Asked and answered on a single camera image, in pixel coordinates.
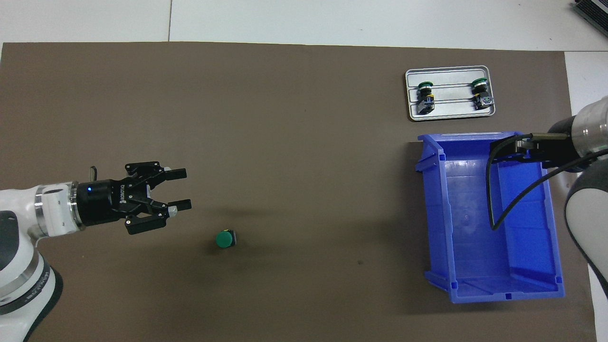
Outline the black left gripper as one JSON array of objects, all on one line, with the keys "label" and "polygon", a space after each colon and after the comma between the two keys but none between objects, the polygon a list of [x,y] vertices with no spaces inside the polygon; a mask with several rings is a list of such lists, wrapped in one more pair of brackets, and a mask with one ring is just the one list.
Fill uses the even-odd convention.
[{"label": "black left gripper", "polygon": [[102,180],[83,182],[76,185],[75,202],[79,221],[85,227],[111,223],[125,219],[124,226],[128,234],[164,228],[167,220],[178,212],[192,208],[190,199],[169,203],[150,202],[145,210],[132,213],[132,205],[127,202],[128,189],[154,189],[165,181],[187,178],[185,168],[171,169],[161,166],[158,161],[137,162],[124,165],[127,177],[123,180]]}]

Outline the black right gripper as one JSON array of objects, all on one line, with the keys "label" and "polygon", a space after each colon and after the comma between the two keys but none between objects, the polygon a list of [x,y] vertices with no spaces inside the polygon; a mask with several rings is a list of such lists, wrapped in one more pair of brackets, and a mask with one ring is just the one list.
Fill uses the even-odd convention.
[{"label": "black right gripper", "polygon": [[523,156],[523,164],[541,163],[543,168],[556,168],[576,160],[578,152],[571,137],[574,120],[558,121],[548,131],[548,133],[566,134],[568,136],[566,139],[548,141],[508,137],[492,142],[491,163],[514,160]]}]

